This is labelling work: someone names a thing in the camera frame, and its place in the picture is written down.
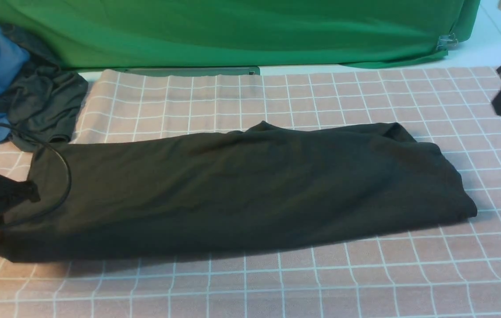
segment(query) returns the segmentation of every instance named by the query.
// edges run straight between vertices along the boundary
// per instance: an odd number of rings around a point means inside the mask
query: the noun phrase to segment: green fabric
[[[479,0],[0,0],[67,67],[349,63],[441,58],[470,35]]]

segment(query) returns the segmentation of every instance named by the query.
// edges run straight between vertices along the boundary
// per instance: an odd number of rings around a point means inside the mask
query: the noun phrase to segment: checkered tablecloth
[[[150,78],[105,71],[76,143],[398,121],[437,143],[479,207],[470,222],[303,250],[204,260],[11,264],[0,317],[501,318],[501,117],[491,68]],[[30,155],[0,145],[0,173]]]

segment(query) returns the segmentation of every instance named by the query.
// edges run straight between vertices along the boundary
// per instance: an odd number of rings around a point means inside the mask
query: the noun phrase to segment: clothing pile
[[[69,142],[87,81],[63,71],[46,45],[26,30],[0,23],[0,123],[28,131],[49,143]],[[10,140],[33,151],[26,136],[0,127],[0,143]]]

